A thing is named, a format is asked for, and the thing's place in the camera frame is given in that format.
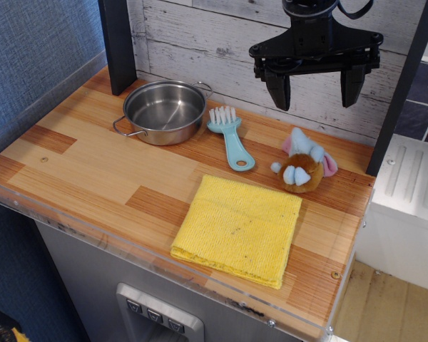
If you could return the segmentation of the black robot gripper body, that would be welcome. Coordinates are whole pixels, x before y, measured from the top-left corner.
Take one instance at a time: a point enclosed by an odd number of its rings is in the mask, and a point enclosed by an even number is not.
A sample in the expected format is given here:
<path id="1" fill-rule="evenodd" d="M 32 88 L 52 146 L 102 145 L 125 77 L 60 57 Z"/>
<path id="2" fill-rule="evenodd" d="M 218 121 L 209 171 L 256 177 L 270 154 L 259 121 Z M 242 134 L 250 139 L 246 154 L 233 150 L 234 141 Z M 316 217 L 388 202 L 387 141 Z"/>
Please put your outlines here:
<path id="1" fill-rule="evenodd" d="M 358 20 L 373 4 L 368 1 L 361 9 L 348 12 L 340 1 L 283 1 L 290 27 L 250 48 L 255 77 L 265 82 L 294 75 L 339 71 L 346 76 L 360 71 L 363 79 L 379 68 L 383 35 L 344 26 L 332 12 L 337 9 L 348 19 Z"/>

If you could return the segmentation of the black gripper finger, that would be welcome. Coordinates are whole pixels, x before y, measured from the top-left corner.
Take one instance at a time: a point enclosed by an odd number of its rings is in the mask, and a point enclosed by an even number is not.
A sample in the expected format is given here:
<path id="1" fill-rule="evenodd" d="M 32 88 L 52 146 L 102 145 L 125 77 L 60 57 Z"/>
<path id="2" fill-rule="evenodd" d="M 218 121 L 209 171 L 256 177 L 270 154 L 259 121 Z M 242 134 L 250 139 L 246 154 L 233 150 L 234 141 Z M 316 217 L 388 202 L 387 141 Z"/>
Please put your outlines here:
<path id="1" fill-rule="evenodd" d="M 290 108 L 290 77 L 273 71 L 265 72 L 267 90 L 277 108 L 289 110 Z"/>
<path id="2" fill-rule="evenodd" d="M 341 71 L 342 105 L 348 108 L 357 102 L 365 81 L 365 67 L 354 66 L 350 70 Z"/>

